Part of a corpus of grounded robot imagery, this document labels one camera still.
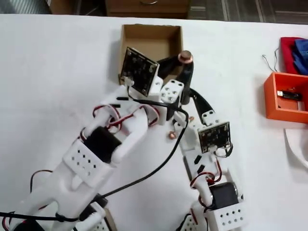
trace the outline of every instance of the orange plastic container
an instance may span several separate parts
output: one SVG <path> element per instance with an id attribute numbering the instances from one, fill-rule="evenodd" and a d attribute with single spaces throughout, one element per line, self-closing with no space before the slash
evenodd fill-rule
<path id="1" fill-rule="evenodd" d="M 287 90 L 303 95 L 300 102 L 277 96 L 278 90 Z M 266 117 L 268 119 L 308 123 L 308 76 L 273 72 L 264 83 Z"/>

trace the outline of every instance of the small screw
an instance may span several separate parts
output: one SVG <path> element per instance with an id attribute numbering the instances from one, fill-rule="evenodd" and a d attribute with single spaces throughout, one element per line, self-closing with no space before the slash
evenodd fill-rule
<path id="1" fill-rule="evenodd" d="M 175 134 L 174 131 L 170 131 L 168 137 L 169 139 L 174 140 L 176 139 L 177 135 Z"/>

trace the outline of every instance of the wooden cabinet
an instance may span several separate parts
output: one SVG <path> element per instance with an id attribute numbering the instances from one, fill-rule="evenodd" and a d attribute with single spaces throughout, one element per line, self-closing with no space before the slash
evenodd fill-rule
<path id="1" fill-rule="evenodd" d="M 108 16 L 186 18 L 189 0 L 106 0 Z"/>

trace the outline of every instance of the black cable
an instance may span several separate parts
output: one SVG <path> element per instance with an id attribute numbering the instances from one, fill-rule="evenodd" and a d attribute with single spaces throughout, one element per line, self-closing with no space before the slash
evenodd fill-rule
<path id="1" fill-rule="evenodd" d="M 183 109 L 179 108 L 178 106 L 176 106 L 175 104 L 160 103 L 160 102 L 155 102 L 155 101 L 151 101 L 151 100 L 138 100 L 138 99 L 134 99 L 134 98 L 131 97 L 130 94 L 129 94 L 129 88 L 128 88 L 128 96 L 129 96 L 133 101 L 138 102 L 138 103 L 141 103 L 141 104 L 148 104 L 148 105 L 155 105 L 155 106 L 167 107 L 167 108 L 171 108 L 171 109 L 173 109 L 173 110 L 175 110 L 175 111 L 182 112 L 183 114 L 185 114 L 185 122 L 186 122 L 186 125 L 185 125 L 185 127 L 182 129 L 182 131 L 180 132 L 180 135 L 179 135 L 179 137 L 178 137 L 178 139 L 177 139 L 177 141 L 176 141 L 176 143 L 175 143 L 173 149 L 171 150 L 169 156 L 164 160 L 163 163 L 161 163 L 160 166 L 158 166 L 156 169 L 154 169 L 154 170 L 153 170 L 152 172 L 150 172 L 148 175 L 146 175 L 146 176 L 144 176 L 144 177 L 142 177 L 142 178 L 140 178 L 140 179 L 138 179 L 138 180 L 135 180 L 135 181 L 133 181 L 132 183 L 129 183 L 129 184 L 126 184 L 126 185 L 124 185 L 124 186 L 122 186 L 122 187 L 120 187 L 120 188 L 117 188 L 117 189 L 115 189 L 115 190 L 113 190 L 113 191 L 111 191 L 111 192 L 108 192 L 108 193 L 106 193 L 106 194 L 100 196 L 99 198 L 108 197 L 108 196 L 110 196 L 110 195 L 112 195 L 112 194 L 115 194 L 115 193 L 117 193 L 117 192 L 119 192 L 119 191 L 122 191 L 122 190 L 124 190 L 124 189 L 126 189 L 126 188 L 128 188 L 128 187 L 130 187 L 130 186 L 133 186 L 133 185 L 135 185 L 135 184 L 138 184 L 138 183 L 140 183 L 140 182 L 142 182 L 142 181 L 148 179 L 149 177 L 151 177 L 152 175 L 154 175 L 156 172 L 158 172 L 158 171 L 159 171 L 162 167 L 164 167 L 164 166 L 166 165 L 166 163 L 168 163 L 168 161 L 172 158 L 172 156 L 173 156 L 173 154 L 175 153 L 175 151 L 176 151 L 176 149 L 177 149 L 177 147 L 178 147 L 178 145 L 179 145 L 179 143 L 180 143 L 180 140 L 181 140 L 181 138 L 182 138 L 182 136 L 183 136 L 183 134 L 184 134 L 184 132 L 185 132 L 185 130 L 186 130 L 186 128 L 187 128 L 187 125 L 188 125 L 188 119 L 189 119 L 188 113 L 187 113 L 186 111 L 184 111 Z"/>
<path id="2" fill-rule="evenodd" d="M 16 214 L 16 213 L 4 213 L 0 212 L 0 217 L 7 217 L 7 218 L 18 218 L 18 219 L 31 219 L 31 220 L 53 220 L 59 222 L 75 222 L 79 220 L 79 218 L 66 218 L 62 215 L 56 214 L 55 217 L 40 217 L 40 216 L 31 216 L 31 215 L 24 215 L 24 214 Z"/>

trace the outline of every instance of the white table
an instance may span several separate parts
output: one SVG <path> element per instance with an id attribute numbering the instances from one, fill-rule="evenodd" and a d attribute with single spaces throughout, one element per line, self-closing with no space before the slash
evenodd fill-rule
<path id="1" fill-rule="evenodd" d="M 250 216 L 243 231 L 305 230 L 308 173 L 287 153 L 283 134 L 303 125 L 265 118 L 262 84 L 270 70 L 261 58 L 273 64 L 279 37 L 308 38 L 300 25 L 0 15 L 0 211 L 26 198 L 34 171 L 57 166 L 92 108 L 116 89 L 121 25 L 134 23 L 183 27 L 195 60 L 192 87 L 231 122 L 231 161 Z M 102 193 L 157 167 L 174 144 L 168 131 L 151 129 Z M 37 175 L 34 187 L 46 176 Z M 195 198 L 178 150 L 153 177 L 108 199 L 119 231 L 168 231 Z"/>

